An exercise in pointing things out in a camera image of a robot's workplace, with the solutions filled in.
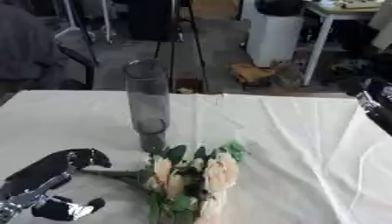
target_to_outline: flower bouquet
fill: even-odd
[[[207,154],[197,149],[192,160],[184,160],[186,146],[179,145],[150,154],[140,171],[100,172],[147,190],[150,224],[167,220],[174,224],[220,224],[227,202],[227,189],[234,186],[244,147],[231,142]]]

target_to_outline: robotic hand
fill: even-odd
[[[71,180],[71,175],[90,165],[109,168],[108,157],[95,149],[71,149],[55,152],[9,176],[0,188],[0,224],[31,207],[35,217],[55,221],[75,221],[105,206],[103,199],[77,205],[71,199],[47,196]]]

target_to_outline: gray glass vase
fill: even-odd
[[[124,73],[133,128],[142,149],[157,154],[170,123],[167,69],[158,59],[144,59],[131,61]]]

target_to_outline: white cabinet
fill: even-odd
[[[301,17],[272,17],[259,13],[254,0],[245,0],[242,18],[249,19],[247,52],[258,67],[274,60],[291,60],[304,20]]]

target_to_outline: table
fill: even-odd
[[[306,3],[306,9],[313,11],[324,19],[320,33],[311,52],[311,58],[304,73],[304,85],[309,85],[319,61],[319,56],[323,51],[326,39],[335,20],[364,20],[370,19],[379,8],[367,9],[341,9],[334,1],[321,0],[320,2]]]
[[[169,144],[214,148],[235,139],[251,154],[228,191],[222,224],[392,222],[392,138],[355,100],[173,94],[171,119]],[[0,108],[0,179],[78,147],[104,151],[115,169],[142,166],[146,154],[130,127],[124,92],[26,91]],[[143,196],[111,179],[77,175],[56,193],[108,202],[77,224],[147,223]],[[14,221],[56,223],[27,211]]]

